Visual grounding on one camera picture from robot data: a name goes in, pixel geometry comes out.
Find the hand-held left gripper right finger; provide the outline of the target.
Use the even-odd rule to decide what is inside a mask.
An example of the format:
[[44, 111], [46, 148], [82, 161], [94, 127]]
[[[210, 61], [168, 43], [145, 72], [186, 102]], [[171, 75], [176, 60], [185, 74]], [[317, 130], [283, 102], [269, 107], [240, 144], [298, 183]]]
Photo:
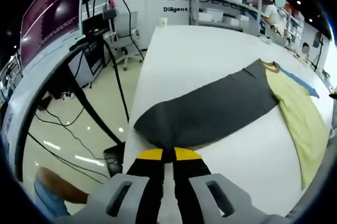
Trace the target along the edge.
[[250, 195], [220, 173], [211, 173], [196, 152], [175, 148], [175, 197], [183, 223], [289, 223], [252, 204]]

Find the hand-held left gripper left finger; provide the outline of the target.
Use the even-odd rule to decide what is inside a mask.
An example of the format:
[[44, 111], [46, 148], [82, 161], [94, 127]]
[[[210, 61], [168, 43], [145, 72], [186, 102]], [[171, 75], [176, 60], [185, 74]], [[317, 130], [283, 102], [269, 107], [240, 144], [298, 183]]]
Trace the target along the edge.
[[118, 173], [89, 195], [87, 205], [55, 223], [157, 223], [163, 197], [161, 149], [139, 154], [127, 173]]

